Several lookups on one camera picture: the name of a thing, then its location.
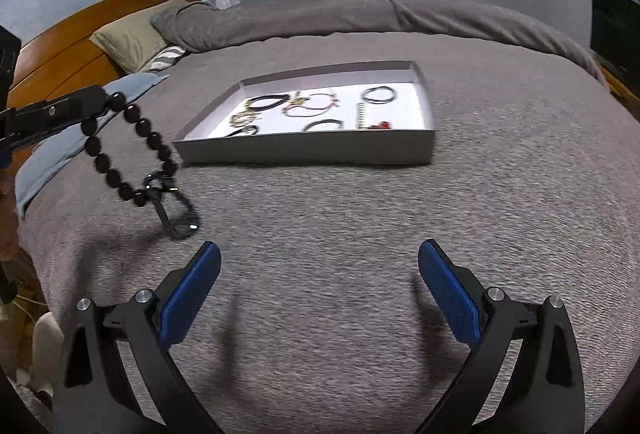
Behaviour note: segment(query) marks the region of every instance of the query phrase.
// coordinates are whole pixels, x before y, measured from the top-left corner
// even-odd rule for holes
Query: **gray duvet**
[[[564,33],[522,13],[470,0],[269,0],[223,11],[195,2],[157,14],[151,22],[167,41],[189,52],[333,33],[481,38],[563,56],[604,84],[590,55]]]
[[[435,237],[485,285],[562,296],[592,424],[638,357],[640,127],[585,68],[486,39],[294,36],[187,56],[140,105],[170,139],[243,78],[370,60],[414,60],[425,74],[433,164],[184,168],[203,227],[172,242],[151,207],[120,202],[79,155],[20,231],[56,318],[68,331],[80,297],[128,299],[213,240],[222,272],[172,356],[226,432],[413,432],[467,353],[419,278],[418,247]],[[124,178],[156,168],[122,118],[100,134]]]

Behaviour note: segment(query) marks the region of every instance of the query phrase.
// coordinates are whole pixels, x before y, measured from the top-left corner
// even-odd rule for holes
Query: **wooden headboard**
[[[109,22],[165,1],[103,0],[36,36],[20,51],[7,106],[20,109],[35,101],[63,96],[91,84],[105,85],[125,76],[89,37]],[[31,148],[14,154],[11,171],[26,161]]]

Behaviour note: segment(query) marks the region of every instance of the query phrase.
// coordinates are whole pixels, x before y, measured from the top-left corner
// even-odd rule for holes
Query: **light blue blanket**
[[[157,76],[151,72],[136,72],[108,83],[104,89],[107,94],[120,91],[127,97],[127,101],[131,102],[168,76],[168,74]],[[109,112],[98,118],[98,129],[104,127],[114,116],[115,113]],[[15,198],[18,216],[21,219],[24,219],[24,212],[28,204],[38,195],[43,186],[80,153],[85,139],[80,125],[73,125],[61,133],[41,141],[33,149],[33,154],[15,176]]]

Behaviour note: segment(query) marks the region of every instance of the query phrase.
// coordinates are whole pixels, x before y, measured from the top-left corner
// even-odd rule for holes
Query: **jewelry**
[[[257,119],[260,119],[260,115],[253,110],[242,110],[237,114],[229,116],[229,125],[231,127],[246,127],[252,124]]]
[[[233,131],[231,134],[226,135],[225,138],[237,136],[238,134],[243,134],[245,136],[255,136],[258,133],[258,130],[260,129],[258,128],[257,125],[245,125],[241,129],[238,129],[236,131]]]
[[[142,117],[140,107],[135,103],[127,103],[126,96],[121,92],[114,92],[108,97],[106,105],[113,112],[124,112],[127,123],[134,125],[136,134],[146,138],[146,146],[155,151],[158,159],[162,161],[162,169],[146,176],[143,188],[135,190],[129,183],[122,179],[122,174],[111,166],[111,159],[102,152],[102,143],[96,135],[98,133],[98,120],[95,117],[85,119],[80,124],[82,134],[86,136],[84,151],[94,158],[95,169],[104,175],[104,179],[112,189],[118,190],[118,196],[123,201],[133,200],[137,207],[144,207],[151,202],[162,227],[172,239],[185,239],[193,235],[200,227],[200,218],[190,200],[175,186],[174,174],[178,165],[171,160],[171,149],[162,143],[162,136],[151,130],[151,122]],[[172,223],[162,205],[163,194],[172,194],[187,210],[185,223]]]
[[[377,125],[370,125],[369,130],[391,130],[391,124],[388,121],[381,121]]]
[[[305,103],[307,101],[310,101],[311,98],[313,98],[314,96],[329,96],[331,101],[329,102],[329,105],[327,105],[325,107],[307,107],[307,106],[305,106]],[[315,92],[313,94],[309,94],[309,96],[302,96],[302,91],[296,91],[296,93],[293,95],[293,98],[289,100],[289,104],[286,107],[282,108],[282,113],[285,116],[288,116],[290,118],[313,118],[313,117],[316,117],[316,116],[321,116],[322,114],[325,114],[326,112],[329,112],[333,107],[338,107],[338,102],[339,101],[340,100],[335,95],[333,90],[331,92]],[[307,115],[303,115],[303,114],[291,115],[291,114],[289,114],[289,111],[291,109],[295,109],[296,107],[298,107],[299,109],[313,110],[313,111],[320,111],[320,112],[316,112],[314,114],[307,114]]]
[[[309,129],[315,127],[316,125],[322,125],[322,123],[335,123],[338,128],[332,130],[343,130],[344,129],[344,121],[339,119],[321,119],[320,121],[313,121],[309,125],[305,125],[302,129],[303,132],[309,132]]]
[[[358,122],[358,130],[364,129],[364,103],[359,102],[356,106],[356,121]]]
[[[391,96],[389,98],[386,98],[386,99],[376,99],[376,98],[369,97],[370,94],[373,94],[377,90],[389,91],[389,93],[391,93]],[[382,104],[385,104],[385,103],[391,103],[397,97],[398,97],[398,93],[396,92],[396,90],[391,88],[391,87],[388,87],[386,85],[381,85],[379,87],[368,88],[366,91],[364,91],[360,95],[360,99],[361,100],[366,101],[367,103],[372,103],[374,105],[382,105]]]
[[[261,101],[263,99],[274,99],[275,102],[269,105],[260,105],[258,107],[254,106],[254,103],[257,101]],[[264,96],[256,96],[254,98],[249,98],[244,102],[244,107],[247,110],[252,110],[253,112],[262,112],[263,110],[274,109],[278,105],[282,105],[291,99],[290,94],[265,94]]]

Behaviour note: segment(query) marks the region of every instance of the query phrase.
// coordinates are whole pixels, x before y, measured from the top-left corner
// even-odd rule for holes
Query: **black beaded bracelet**
[[[175,188],[172,177],[178,171],[178,165],[171,159],[171,149],[162,143],[162,136],[152,130],[151,122],[142,117],[142,112],[138,105],[135,103],[127,104],[126,96],[123,93],[114,92],[111,94],[107,99],[106,105],[108,109],[115,113],[124,111],[124,119],[127,123],[135,125],[136,134],[146,138],[146,146],[156,152],[158,159],[162,161],[162,170],[150,176],[154,176],[154,179],[161,181],[161,186],[159,188],[152,187],[145,179],[145,186],[135,190],[129,183],[123,181],[120,172],[112,167],[111,159],[102,152],[102,143],[96,135],[98,132],[98,120],[92,117],[82,121],[80,129],[82,134],[87,136],[84,142],[84,151],[94,158],[95,169],[104,174],[107,185],[112,189],[117,189],[118,196],[123,201],[133,199],[134,204],[141,208],[151,200],[156,207],[156,212],[162,221],[162,225],[174,239],[183,239],[196,232],[199,228],[200,220],[189,200]],[[160,203],[163,193],[174,194],[176,199],[188,209],[192,223],[186,230],[177,229],[169,221]]]

